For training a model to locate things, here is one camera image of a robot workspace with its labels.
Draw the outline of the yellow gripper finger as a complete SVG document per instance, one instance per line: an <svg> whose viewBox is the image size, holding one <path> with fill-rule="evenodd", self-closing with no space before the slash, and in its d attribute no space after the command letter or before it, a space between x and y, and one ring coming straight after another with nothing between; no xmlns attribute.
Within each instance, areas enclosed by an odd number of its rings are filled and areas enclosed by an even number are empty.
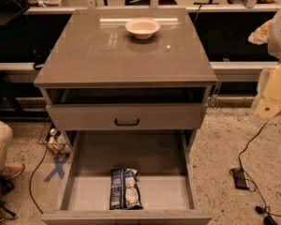
<svg viewBox="0 0 281 225"><path fill-rule="evenodd" d="M262 26L257 28L254 32L248 37L248 41L253 44L261 45L268 41L268 35L270 33L272 21L269 20L265 22Z"/></svg>

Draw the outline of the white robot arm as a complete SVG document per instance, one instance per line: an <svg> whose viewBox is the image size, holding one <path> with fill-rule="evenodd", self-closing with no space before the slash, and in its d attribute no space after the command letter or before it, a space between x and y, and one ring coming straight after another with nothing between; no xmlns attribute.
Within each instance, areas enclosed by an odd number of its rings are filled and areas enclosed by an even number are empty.
<svg viewBox="0 0 281 225"><path fill-rule="evenodd" d="M281 60L281 8L271 20L251 33L248 41L257 45L267 44L268 53Z"/></svg>

